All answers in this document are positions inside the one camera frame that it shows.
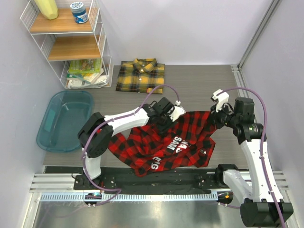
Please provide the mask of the red black plaid shirt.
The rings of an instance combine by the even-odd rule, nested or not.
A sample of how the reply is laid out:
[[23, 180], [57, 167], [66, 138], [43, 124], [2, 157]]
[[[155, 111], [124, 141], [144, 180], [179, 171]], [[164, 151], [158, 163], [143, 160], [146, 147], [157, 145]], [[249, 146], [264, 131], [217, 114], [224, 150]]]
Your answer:
[[112, 137], [108, 149], [139, 177], [178, 167], [202, 168], [215, 148], [215, 131], [209, 111], [186, 112], [165, 134], [151, 124], [135, 127], [128, 138], [122, 133]]

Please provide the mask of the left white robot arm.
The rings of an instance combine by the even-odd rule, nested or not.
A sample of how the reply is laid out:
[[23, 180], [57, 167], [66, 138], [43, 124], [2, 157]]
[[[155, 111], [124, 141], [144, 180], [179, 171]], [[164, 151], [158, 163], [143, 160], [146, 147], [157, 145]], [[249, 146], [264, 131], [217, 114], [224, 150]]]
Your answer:
[[77, 134], [83, 152], [81, 160], [84, 162], [85, 185], [92, 190], [100, 186], [101, 156], [107, 150], [112, 137], [148, 124], [155, 124], [161, 133], [165, 133], [184, 114], [180, 101], [173, 104], [165, 97], [151, 104], [143, 103], [125, 113], [106, 116], [99, 112], [92, 114]]

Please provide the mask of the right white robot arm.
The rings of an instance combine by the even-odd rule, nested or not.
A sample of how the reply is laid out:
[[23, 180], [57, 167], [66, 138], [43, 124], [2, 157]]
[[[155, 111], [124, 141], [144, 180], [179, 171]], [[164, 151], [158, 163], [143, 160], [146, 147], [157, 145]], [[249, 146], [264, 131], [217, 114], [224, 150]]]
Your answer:
[[230, 187], [240, 203], [240, 215], [246, 227], [277, 228], [292, 216], [294, 209], [285, 202], [275, 181], [267, 153], [264, 126], [255, 123], [254, 101], [238, 97], [235, 105], [228, 103], [229, 95], [213, 95], [215, 104], [211, 117], [219, 129], [223, 126], [233, 130], [249, 168], [250, 181], [242, 177], [236, 165], [221, 164], [216, 168], [214, 181], [217, 186]]

